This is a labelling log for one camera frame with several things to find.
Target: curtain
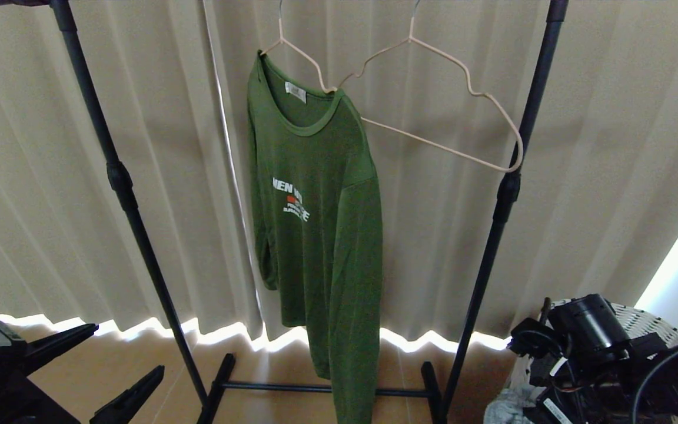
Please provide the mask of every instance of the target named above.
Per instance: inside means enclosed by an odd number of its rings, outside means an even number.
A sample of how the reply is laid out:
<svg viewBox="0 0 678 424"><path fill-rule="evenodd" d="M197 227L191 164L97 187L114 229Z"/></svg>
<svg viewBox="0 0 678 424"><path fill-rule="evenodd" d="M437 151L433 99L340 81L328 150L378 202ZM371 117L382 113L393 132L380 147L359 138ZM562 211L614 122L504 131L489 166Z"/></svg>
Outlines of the curtain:
<svg viewBox="0 0 678 424"><path fill-rule="evenodd" d="M406 1L286 0L285 36L337 84L406 37ZM73 2L89 67L182 320L280 326L252 251L245 83L276 0ZM426 2L418 38L519 122L548 2ZM317 86L305 59L270 56ZM344 86L361 115L506 164L514 143L454 64L417 46ZM455 340L501 175L366 127L384 207L382 325ZM632 305L678 236L678 2L571 2L477 329L544 296ZM48 8L0 8L0 312L161 317Z"/></svg>

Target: green shirt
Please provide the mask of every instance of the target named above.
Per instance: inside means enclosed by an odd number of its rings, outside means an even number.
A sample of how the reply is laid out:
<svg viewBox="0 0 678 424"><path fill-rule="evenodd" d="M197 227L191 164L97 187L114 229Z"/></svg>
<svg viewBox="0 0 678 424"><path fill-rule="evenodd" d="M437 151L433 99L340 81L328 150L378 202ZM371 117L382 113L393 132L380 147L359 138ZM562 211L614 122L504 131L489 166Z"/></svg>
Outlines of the green shirt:
<svg viewBox="0 0 678 424"><path fill-rule="evenodd" d="M339 424L371 422L382 225L360 115L342 90L288 78L260 51L248 82L255 249L282 322L304 325Z"/></svg>

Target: floor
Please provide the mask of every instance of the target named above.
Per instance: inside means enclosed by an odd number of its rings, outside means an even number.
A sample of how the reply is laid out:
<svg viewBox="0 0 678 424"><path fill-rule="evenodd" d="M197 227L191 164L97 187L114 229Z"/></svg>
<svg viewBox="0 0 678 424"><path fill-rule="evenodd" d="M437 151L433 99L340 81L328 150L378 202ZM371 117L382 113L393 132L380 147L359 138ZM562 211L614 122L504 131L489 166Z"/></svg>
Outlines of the floor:
<svg viewBox="0 0 678 424"><path fill-rule="evenodd" d="M16 330L29 341L49 335L41 326ZM326 384L313 372L305 344L288 344L277 352L253 352L244 336L216 344L197 343L188 335L193 356L207 389L224 355L233 352L237 364L232 379L269 383ZM454 354L427 344L404 353L382 340L379 385L388 388L423 388L420 365L433 362L439 385L445 384ZM480 344L470 346L459 389L454 398L450 424L482 422L485 406L500 391L511 371L514 355L493 351ZM133 423L193 423L200 414L190 378L173 339L148 329L133 340L117 333L94 336L32 374L31 379L52 398L80 419L92 414L156 365L164 365L164 381L135 415ZM215 417L224 423L318 423L336 422L331 395L321 393L257 392L229 389ZM377 397L373 422L430 422L425 399Z"/></svg>

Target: clothes hanger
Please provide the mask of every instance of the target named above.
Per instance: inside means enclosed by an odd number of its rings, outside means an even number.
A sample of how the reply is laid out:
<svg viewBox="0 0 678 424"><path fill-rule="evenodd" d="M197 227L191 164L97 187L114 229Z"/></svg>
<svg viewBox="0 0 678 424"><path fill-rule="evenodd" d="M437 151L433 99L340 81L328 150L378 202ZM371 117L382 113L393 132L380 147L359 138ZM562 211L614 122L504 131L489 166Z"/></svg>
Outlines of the clothes hanger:
<svg viewBox="0 0 678 424"><path fill-rule="evenodd" d="M318 81L320 81L321 83L321 89L323 90L323 92L326 94L333 93L334 91L338 90L338 88L336 87L326 88L325 84L323 84L323 73L321 72L321 67L318 65L318 62L315 62L315 60L313 60L312 57L308 56L307 53L300 50L296 45L290 43L290 40L284 38L284 29L282 28L282 2L283 0L279 0L279 39L276 40L275 43L273 43L272 45L268 46L265 50L261 51L261 56L265 56L266 53L274 49L277 45L290 46L294 51L298 52L300 56L310 60L310 62L313 64L315 70L318 71Z"/></svg>
<svg viewBox="0 0 678 424"><path fill-rule="evenodd" d="M465 159L469 159L471 161L478 162L479 164L485 165L487 167L491 167L492 169L495 169L497 171L507 172L507 173L512 172L512 171L516 171L522 165L522 156L524 155L524 146L522 145L522 136L520 136L519 130L514 125L514 121L512 121L511 118L509 118L509 114L507 114L506 111L504 110L504 108L501 107L501 104L498 103L498 100L496 100L495 97L491 96L488 93L478 93L476 91L473 91L473 84L470 81L470 70L467 68L467 66L465 64L460 62L459 59L452 57L450 54L445 53L444 51L438 50L438 48L435 48L434 46L431 46L428 43L425 43L424 41L420 41L419 39L414 37L413 30L414 30L414 27L415 27L415 14L417 13L417 6L419 4L420 4L420 0L416 0L414 10L412 11L412 18L410 19L410 34L407 35L407 37L404 40L399 41L399 43L396 43L393 46L384 48L383 50L377 51L376 54L368 57L368 59L366 59L366 61L363 63L363 68L360 70L360 73L358 73L358 74L351 73L350 75L347 75L343 80L341 80L341 82L339 83L339 87L341 87L342 84L345 83L345 81L349 80L350 77L354 76L355 78L360 78L361 76L363 76L363 73L365 73L366 65L368 65L368 62L370 62L372 59L380 56L380 54L383 54L387 51L391 51L395 48L398 48L401 45L415 43L417 45L422 46L423 48L425 48L427 50L433 51L433 53L436 53L439 56L444 57L444 59L447 59L450 62L454 62L455 64L458 65L458 67L462 68L462 70L465 72L465 78L466 78L466 81L467 81L467 91L469 92L469 94L471 96L485 97L486 99L490 100L498 108L499 112L501 112L501 116L503 116L504 119L506 120L506 123L509 124L509 128L511 129L511 132L513 132L514 136L517 137L517 160L514 161L514 164L511 167L501 167L501 166L498 166L497 164L492 164L490 162L486 162L482 159L476 158L474 156L470 156L466 153L457 152L457 150L453 150L452 148L445 147L445 145L440 145L440 144L434 143L430 140L426 140L423 137L418 137L414 134L410 134L409 132L402 131L402 130L399 130L397 128L393 128L391 126L388 126L388 125L385 125L385 124L382 124L382 123L379 123L379 122L376 122L376 121L371 121L368 118L361 117L361 119L363 119L363 121L365 121L369 124L374 124L374 125L377 125L379 127L397 132L399 134L403 134L403 135L406 135L408 137L412 137L417 141L422 141L423 143L430 144L433 147L442 148L442 150L446 150L449 153L453 153L454 155L461 156ZM279 30L281 31L281 18L280 18L280 21L279 21ZM316 67L318 67L318 65L312 59L310 59L310 61L313 62L313 64Z"/></svg>

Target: shirt graphic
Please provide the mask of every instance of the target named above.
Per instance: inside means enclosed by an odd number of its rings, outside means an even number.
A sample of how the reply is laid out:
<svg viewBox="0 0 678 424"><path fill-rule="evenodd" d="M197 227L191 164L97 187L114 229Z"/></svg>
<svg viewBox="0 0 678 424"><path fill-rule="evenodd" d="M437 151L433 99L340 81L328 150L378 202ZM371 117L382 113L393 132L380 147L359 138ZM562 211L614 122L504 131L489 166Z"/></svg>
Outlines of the shirt graphic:
<svg viewBox="0 0 678 424"><path fill-rule="evenodd" d="M287 204L282 209L284 212L289 212L290 214L297 215L301 220L307 222L307 219L310 218L310 213L305 210L305 207L302 205L302 195L299 190L297 190L294 185L286 183L282 180L273 179L272 184L276 190L286 191L290 193L287 195Z"/></svg>

